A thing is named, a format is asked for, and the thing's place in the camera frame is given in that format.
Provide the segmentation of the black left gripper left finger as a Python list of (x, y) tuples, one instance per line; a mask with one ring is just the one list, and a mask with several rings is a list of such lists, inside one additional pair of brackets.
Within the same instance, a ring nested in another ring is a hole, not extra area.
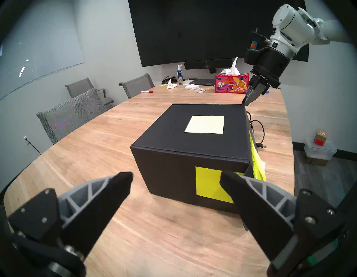
[(51, 248), (71, 246), (87, 257), (123, 201), (132, 172), (82, 183), (57, 196), (46, 188), (8, 217), (15, 234)]

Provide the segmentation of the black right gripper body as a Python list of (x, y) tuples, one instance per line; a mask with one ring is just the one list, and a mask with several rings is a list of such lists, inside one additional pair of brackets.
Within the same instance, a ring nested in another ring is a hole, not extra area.
[(264, 47), (260, 50), (251, 49), (251, 73), (263, 77), (273, 88), (281, 85), (279, 81), (290, 59), (272, 47)]

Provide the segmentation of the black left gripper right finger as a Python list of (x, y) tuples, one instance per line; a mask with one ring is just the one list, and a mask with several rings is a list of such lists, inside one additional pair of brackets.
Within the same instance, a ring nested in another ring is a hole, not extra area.
[(334, 207), (311, 190), (223, 171), (220, 185), (270, 261), (268, 277), (349, 275), (349, 195)]

